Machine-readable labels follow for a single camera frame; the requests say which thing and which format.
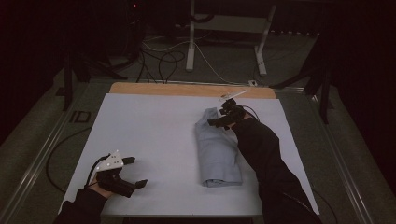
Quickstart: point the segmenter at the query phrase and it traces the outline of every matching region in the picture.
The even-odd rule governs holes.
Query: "dark background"
[[[146,1],[143,18],[159,33],[172,36],[176,23],[187,24],[189,2]],[[197,2],[200,2],[197,10],[219,12],[216,1]],[[262,1],[244,1],[244,5],[239,1],[227,2],[227,7],[221,8],[223,14],[257,16],[268,10]],[[248,9],[252,8],[248,7],[249,4],[261,10],[252,11]],[[96,32],[106,30],[95,23],[91,6],[89,1],[6,0],[1,3],[0,143],[63,68],[62,49],[64,34],[67,33],[64,27],[70,27],[70,22],[81,32],[78,34],[84,34],[93,44],[92,48],[85,50],[97,49],[98,46],[119,47],[111,46],[111,43],[107,45],[110,37],[96,38]],[[396,191],[393,174],[396,168],[395,11],[395,4],[391,1],[285,1],[278,5],[272,26],[276,34],[320,33],[304,68],[329,54],[334,56],[329,60],[332,84],[338,88],[393,192]],[[116,27],[122,30],[124,25],[120,22]]]

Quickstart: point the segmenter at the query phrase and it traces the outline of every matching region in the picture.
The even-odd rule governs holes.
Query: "folded cloth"
[[[205,187],[217,188],[242,185],[236,163],[237,144],[221,128],[209,126],[208,119],[217,119],[218,110],[208,108],[195,123],[201,180]]]

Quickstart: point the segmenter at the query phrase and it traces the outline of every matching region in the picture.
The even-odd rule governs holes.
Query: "white table surface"
[[[318,207],[289,124],[277,99],[237,98],[252,107],[262,123],[280,138],[282,159],[300,179],[314,211]],[[255,173],[238,155],[243,185],[206,188],[200,183],[194,123],[206,108],[220,107],[218,97],[106,95],[79,159],[64,201],[75,200],[92,165],[118,150],[135,157],[120,172],[125,181],[148,179],[131,198],[113,196],[102,215],[124,217],[250,217],[262,214]]]

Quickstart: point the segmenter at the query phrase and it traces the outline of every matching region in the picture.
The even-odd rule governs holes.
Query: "floor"
[[[159,85],[164,82],[247,85],[255,80],[259,87],[270,86],[298,74],[315,44],[315,38],[309,36],[270,34],[263,52],[268,75],[261,77],[253,51],[259,36],[202,32],[197,38],[199,50],[195,52],[192,72],[185,70],[188,38],[171,40],[154,34],[148,35],[142,45],[146,68],[141,70],[140,56],[118,73],[128,77],[126,81],[135,82],[141,75],[140,82]],[[113,63],[122,61],[120,57],[112,58]],[[51,223],[55,218],[62,203],[62,190],[67,188],[103,97],[117,81],[98,71],[91,72],[89,83],[75,81],[73,104],[64,112],[64,98],[56,96],[63,86],[60,72],[54,86],[1,146],[2,223]],[[331,88],[330,123],[325,125],[318,116],[316,97],[302,92],[306,81],[276,90],[276,96],[284,107],[315,191],[320,219],[323,223],[395,223],[395,198],[337,89]],[[91,117],[76,122],[71,119],[74,111],[83,115],[89,112]],[[46,174],[59,189],[51,185]],[[122,223],[122,217],[103,217],[103,223]],[[262,217],[255,217],[254,223],[262,223]]]

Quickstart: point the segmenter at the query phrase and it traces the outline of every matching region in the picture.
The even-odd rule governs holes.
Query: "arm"
[[[318,217],[307,210],[312,211],[312,207],[298,178],[282,161],[279,139],[274,132],[249,115],[230,127],[238,138],[241,154],[256,172],[264,222],[320,223]]]
[[[78,190],[73,203],[64,202],[61,213],[53,223],[97,224],[101,222],[100,214],[113,192],[101,189],[96,184],[96,178],[91,183],[89,187]]]

